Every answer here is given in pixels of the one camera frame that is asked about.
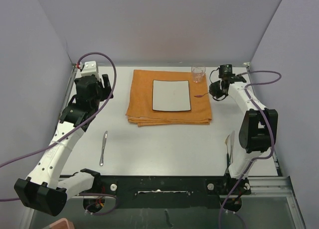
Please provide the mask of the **copper bowl spoon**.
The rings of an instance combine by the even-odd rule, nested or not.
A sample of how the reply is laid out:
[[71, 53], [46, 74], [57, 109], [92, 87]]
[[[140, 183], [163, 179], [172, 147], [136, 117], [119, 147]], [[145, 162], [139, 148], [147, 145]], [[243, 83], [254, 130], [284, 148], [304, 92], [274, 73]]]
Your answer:
[[210, 92], [207, 92], [207, 93], [202, 94], [202, 95], [195, 95], [194, 97], [195, 98], [202, 98], [202, 97], [204, 97], [205, 95], [208, 95], [208, 94], [210, 94]]

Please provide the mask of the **clear drinking glass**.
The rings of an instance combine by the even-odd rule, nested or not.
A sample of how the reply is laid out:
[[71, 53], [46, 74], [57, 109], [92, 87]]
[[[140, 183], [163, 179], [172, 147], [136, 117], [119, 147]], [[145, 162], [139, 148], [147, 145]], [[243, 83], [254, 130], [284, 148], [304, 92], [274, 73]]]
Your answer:
[[193, 81], [195, 83], [201, 82], [205, 75], [205, 72], [206, 72], [206, 68], [204, 66], [201, 66], [201, 65], [192, 66], [191, 73], [192, 73]]

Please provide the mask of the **orange cloth placemat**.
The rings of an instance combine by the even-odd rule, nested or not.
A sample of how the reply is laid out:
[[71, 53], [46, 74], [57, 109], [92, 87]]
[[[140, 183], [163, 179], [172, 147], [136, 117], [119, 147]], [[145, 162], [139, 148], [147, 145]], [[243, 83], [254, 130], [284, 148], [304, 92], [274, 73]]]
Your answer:
[[210, 124], [207, 93], [206, 78], [190, 72], [134, 70], [126, 116], [138, 126]]

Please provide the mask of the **white square plate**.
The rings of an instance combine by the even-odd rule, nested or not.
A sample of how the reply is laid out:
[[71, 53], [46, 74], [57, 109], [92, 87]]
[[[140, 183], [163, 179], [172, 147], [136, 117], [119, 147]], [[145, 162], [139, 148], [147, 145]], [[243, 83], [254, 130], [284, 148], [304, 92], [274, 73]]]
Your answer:
[[152, 110], [159, 112], [190, 111], [189, 81], [153, 80]]

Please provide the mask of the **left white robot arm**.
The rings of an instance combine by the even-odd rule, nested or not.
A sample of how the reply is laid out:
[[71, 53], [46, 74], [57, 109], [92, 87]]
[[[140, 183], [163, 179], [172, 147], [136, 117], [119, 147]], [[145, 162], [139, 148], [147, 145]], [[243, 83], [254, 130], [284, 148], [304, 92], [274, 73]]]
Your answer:
[[62, 169], [78, 140], [87, 131], [99, 109], [100, 102], [112, 98], [107, 74], [82, 76], [74, 80], [76, 94], [62, 111], [52, 139], [52, 148], [45, 151], [26, 179], [18, 179], [14, 185], [22, 204], [28, 208], [58, 215], [71, 197], [87, 192], [102, 192], [100, 173], [82, 169], [60, 181]]

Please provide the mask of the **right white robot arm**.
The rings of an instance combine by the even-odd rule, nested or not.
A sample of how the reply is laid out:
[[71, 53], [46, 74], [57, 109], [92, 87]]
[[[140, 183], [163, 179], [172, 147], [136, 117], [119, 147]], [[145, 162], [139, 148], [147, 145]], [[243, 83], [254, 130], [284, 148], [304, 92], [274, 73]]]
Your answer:
[[209, 92], [219, 100], [231, 97], [243, 113], [239, 129], [241, 150], [230, 155], [227, 167], [229, 177], [222, 180], [222, 189], [231, 194], [238, 190], [240, 183], [248, 177], [255, 161], [266, 160], [273, 156], [277, 136], [278, 112], [267, 108], [249, 89], [242, 75], [220, 74], [219, 81], [211, 83]]

